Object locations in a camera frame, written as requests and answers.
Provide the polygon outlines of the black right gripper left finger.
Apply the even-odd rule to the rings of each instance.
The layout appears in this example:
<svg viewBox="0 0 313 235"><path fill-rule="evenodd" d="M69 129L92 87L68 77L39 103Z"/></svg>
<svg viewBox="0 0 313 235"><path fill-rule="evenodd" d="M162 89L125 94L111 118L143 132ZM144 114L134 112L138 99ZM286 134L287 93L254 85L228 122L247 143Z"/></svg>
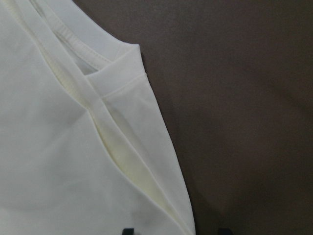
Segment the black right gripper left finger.
<svg viewBox="0 0 313 235"><path fill-rule="evenodd" d="M134 235L134 228L124 228L122 235Z"/></svg>

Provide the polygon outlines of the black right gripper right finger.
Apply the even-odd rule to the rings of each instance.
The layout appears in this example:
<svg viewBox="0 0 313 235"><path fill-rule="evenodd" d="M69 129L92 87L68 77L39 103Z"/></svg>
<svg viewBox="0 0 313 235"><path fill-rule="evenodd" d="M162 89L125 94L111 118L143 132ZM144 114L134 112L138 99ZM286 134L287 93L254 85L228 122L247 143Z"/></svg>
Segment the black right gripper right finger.
<svg viewBox="0 0 313 235"><path fill-rule="evenodd" d="M232 231L229 228L218 228L218 235L232 235Z"/></svg>

